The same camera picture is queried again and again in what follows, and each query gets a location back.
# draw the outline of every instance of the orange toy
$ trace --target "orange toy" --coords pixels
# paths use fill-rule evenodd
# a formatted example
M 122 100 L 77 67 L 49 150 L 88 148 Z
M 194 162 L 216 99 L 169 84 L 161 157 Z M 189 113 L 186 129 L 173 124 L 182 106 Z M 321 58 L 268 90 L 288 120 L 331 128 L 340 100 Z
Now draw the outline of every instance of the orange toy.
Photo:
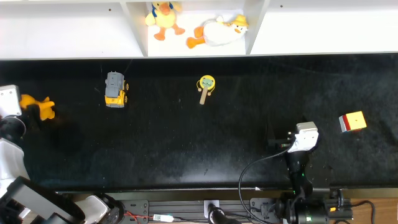
M 50 101 L 49 97 L 46 97 L 43 102 L 39 102 L 29 95 L 22 94 L 19 106 L 21 106 L 22 109 L 26 109 L 29 105 L 39 106 L 40 119 L 42 121 L 46 120 L 47 118 L 53 119 L 55 117 L 55 112 L 51 109 L 52 106 L 55 106 L 55 103 Z

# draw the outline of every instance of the stuffed duck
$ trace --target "stuffed duck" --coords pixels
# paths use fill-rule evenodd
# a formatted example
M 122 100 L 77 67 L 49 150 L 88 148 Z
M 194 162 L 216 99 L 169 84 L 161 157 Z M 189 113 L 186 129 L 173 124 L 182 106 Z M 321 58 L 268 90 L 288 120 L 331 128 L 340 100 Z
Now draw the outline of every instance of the stuffed duck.
M 173 28 L 175 35 L 185 32 L 185 29 L 176 25 L 177 18 L 173 9 L 180 12 L 182 8 L 177 2 L 152 2 L 152 11 L 145 18 L 145 23 L 148 26 L 156 24 L 160 27 L 160 32 L 154 35 L 157 40 L 165 40 L 165 32 L 168 28 Z
M 195 37 L 187 39 L 187 46 L 192 49 L 198 44 L 208 44 L 210 46 L 221 46 L 229 44 L 244 36 L 248 30 L 249 24 L 243 15 L 236 16 L 231 23 L 224 22 L 219 16 L 216 20 L 210 19 L 203 26 L 194 30 Z

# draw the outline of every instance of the black table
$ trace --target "black table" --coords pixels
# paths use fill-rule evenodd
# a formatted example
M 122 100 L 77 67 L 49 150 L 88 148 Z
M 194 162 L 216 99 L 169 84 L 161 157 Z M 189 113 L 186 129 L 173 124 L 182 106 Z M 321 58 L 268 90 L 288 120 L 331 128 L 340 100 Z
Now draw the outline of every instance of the black table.
M 125 74 L 124 109 L 104 104 L 105 78 Z M 199 105 L 196 82 L 216 90 Z M 57 190 L 237 187 L 243 168 L 275 153 L 264 145 L 304 119 L 320 133 L 308 173 L 332 187 L 398 186 L 398 55 L 314 55 L 0 62 L 0 85 L 56 118 L 28 125 L 21 146 L 30 178 Z M 368 124 L 341 133 L 338 117 Z M 289 187 L 283 157 L 253 167 L 244 185 Z

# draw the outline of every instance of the yellow and gray toy vehicle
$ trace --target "yellow and gray toy vehicle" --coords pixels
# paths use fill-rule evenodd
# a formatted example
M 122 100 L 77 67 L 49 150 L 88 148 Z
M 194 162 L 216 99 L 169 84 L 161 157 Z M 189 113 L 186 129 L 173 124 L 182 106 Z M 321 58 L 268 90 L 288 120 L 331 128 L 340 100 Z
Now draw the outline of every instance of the yellow and gray toy vehicle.
M 105 103 L 108 107 L 123 108 L 127 104 L 129 84 L 119 72 L 109 72 L 105 80 Z

